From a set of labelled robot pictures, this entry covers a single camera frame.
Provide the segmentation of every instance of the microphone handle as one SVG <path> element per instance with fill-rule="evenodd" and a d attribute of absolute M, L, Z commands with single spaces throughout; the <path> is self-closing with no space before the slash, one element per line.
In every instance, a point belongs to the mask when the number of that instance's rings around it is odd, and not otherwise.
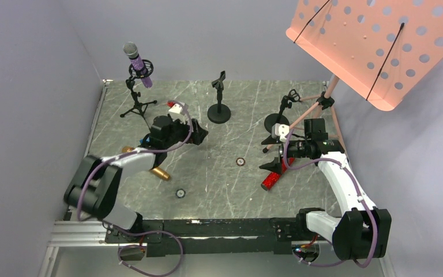
<path fill-rule="evenodd" d="M 144 62 L 142 61 L 142 58 L 140 58 L 140 55 L 138 55 L 136 58 L 131 59 L 130 62 L 133 65 L 133 68 L 138 71 L 144 67 Z M 147 78 L 141 78 L 142 83 L 144 83 L 145 88 L 151 88 L 152 87 L 152 80 L 150 77 Z"/>

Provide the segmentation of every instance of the hole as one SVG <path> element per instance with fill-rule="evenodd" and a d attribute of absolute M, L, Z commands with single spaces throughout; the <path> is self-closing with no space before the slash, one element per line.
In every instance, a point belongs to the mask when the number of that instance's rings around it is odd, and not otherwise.
<path fill-rule="evenodd" d="M 414 77 L 415 76 L 415 70 L 408 69 L 406 74 L 407 74 L 408 77 Z"/>
<path fill-rule="evenodd" d="M 389 42 L 393 42 L 395 40 L 395 34 L 394 33 L 389 33 L 386 36 L 386 40 L 389 41 Z"/>
<path fill-rule="evenodd" d="M 392 59 L 390 63 L 392 66 L 398 66 L 400 64 L 400 61 L 398 59 Z"/>
<path fill-rule="evenodd" d="M 415 30 L 415 33 L 419 36 L 425 35 L 426 32 L 427 28 L 425 26 L 420 26 L 419 28 L 417 28 L 417 30 Z"/>
<path fill-rule="evenodd" d="M 408 23 L 408 16 L 402 16 L 400 17 L 400 19 L 398 20 L 398 23 Z"/>
<path fill-rule="evenodd" d="M 427 54 L 423 54 L 423 55 L 421 55 L 420 57 L 419 57 L 419 61 L 421 61 L 421 62 L 423 62 L 423 63 L 426 63 L 426 62 L 428 62 L 430 60 L 430 57 L 429 57 L 429 55 L 427 55 Z"/>
<path fill-rule="evenodd" d="M 442 47 L 443 46 L 443 37 L 436 38 L 436 40 L 434 41 L 434 44 L 438 47 Z"/>
<path fill-rule="evenodd" d="M 436 6 L 434 9 L 432 9 L 432 15 L 433 16 L 441 16 L 443 14 L 443 7 L 442 6 Z"/>
<path fill-rule="evenodd" d="M 391 7 L 390 6 L 384 7 L 383 14 L 389 16 L 391 14 Z"/>
<path fill-rule="evenodd" d="M 410 52 L 412 51 L 412 45 L 409 43 L 405 43 L 401 49 L 405 52 Z"/>
<path fill-rule="evenodd" d="M 381 27 L 379 24 L 374 24 L 371 29 L 373 29 L 374 32 L 379 32 Z"/>

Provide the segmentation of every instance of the black tripod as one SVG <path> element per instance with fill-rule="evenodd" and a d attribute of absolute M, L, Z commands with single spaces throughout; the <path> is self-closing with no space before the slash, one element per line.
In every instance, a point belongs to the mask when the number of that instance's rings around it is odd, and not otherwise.
<path fill-rule="evenodd" d="M 138 114 L 141 117 L 144 117 L 148 105 L 157 104 L 157 100 L 141 103 L 140 101 L 138 101 L 138 98 L 141 96 L 140 91 L 139 92 L 133 91 L 133 87 L 135 86 L 135 79 L 147 78 L 153 72 L 152 63 L 146 59 L 143 59 L 142 61 L 144 62 L 144 68 L 142 68 L 141 70 L 138 71 L 134 70 L 133 65 L 130 65 L 130 68 L 128 68 L 128 71 L 130 72 L 130 77 L 126 79 L 125 83 L 126 87 L 130 90 L 130 94 L 133 98 L 133 108 L 120 114 L 119 117 L 125 117 L 128 113 L 134 113 Z"/>
<path fill-rule="evenodd" d="M 225 80 L 225 71 L 220 73 L 220 78 L 211 82 L 211 86 L 216 89 L 216 100 L 218 104 L 212 105 L 208 109 L 208 119 L 216 124 L 223 124 L 230 119 L 231 111 L 227 105 L 222 104 L 223 99 L 223 80 Z"/>
<path fill-rule="evenodd" d="M 281 105 L 279 106 L 279 113 L 269 114 L 264 120 L 264 127 L 270 133 L 272 131 L 272 126 L 276 123 L 289 125 L 290 121 L 283 115 L 286 108 L 291 108 L 292 102 L 298 102 L 300 100 L 299 94 L 296 89 L 290 90 L 288 95 L 284 95 L 281 99 Z"/>

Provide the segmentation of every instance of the gold microphone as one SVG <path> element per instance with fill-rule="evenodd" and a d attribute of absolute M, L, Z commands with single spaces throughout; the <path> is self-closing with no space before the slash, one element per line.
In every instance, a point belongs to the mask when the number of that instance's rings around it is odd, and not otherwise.
<path fill-rule="evenodd" d="M 133 148 L 131 146 L 125 146 L 125 147 L 123 147 L 123 149 L 121 149 L 121 152 L 122 153 L 127 153 L 127 152 L 131 152 L 134 149 L 135 148 Z M 161 169 L 160 167 L 156 167 L 154 169 L 150 169 L 149 171 L 153 175 L 159 177 L 160 179 L 162 179 L 164 181 L 169 181 L 171 179 L 171 176 L 169 175 L 169 173 L 167 173 L 165 170 Z"/>

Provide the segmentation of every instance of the round black base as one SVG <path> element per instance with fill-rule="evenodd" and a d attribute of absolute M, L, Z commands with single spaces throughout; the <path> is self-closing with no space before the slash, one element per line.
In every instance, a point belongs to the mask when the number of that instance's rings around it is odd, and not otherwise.
<path fill-rule="evenodd" d="M 277 114 L 269 114 L 264 120 L 264 128 L 266 128 L 266 131 L 268 131 L 269 133 L 272 132 L 272 126 L 276 124 L 276 118 Z M 284 115 L 282 115 L 279 123 L 289 125 L 290 121 Z"/>
<path fill-rule="evenodd" d="M 232 112 L 226 105 L 221 104 L 221 113 L 217 112 L 218 104 L 214 104 L 208 109 L 208 119 L 216 124 L 223 124 L 230 119 Z"/>

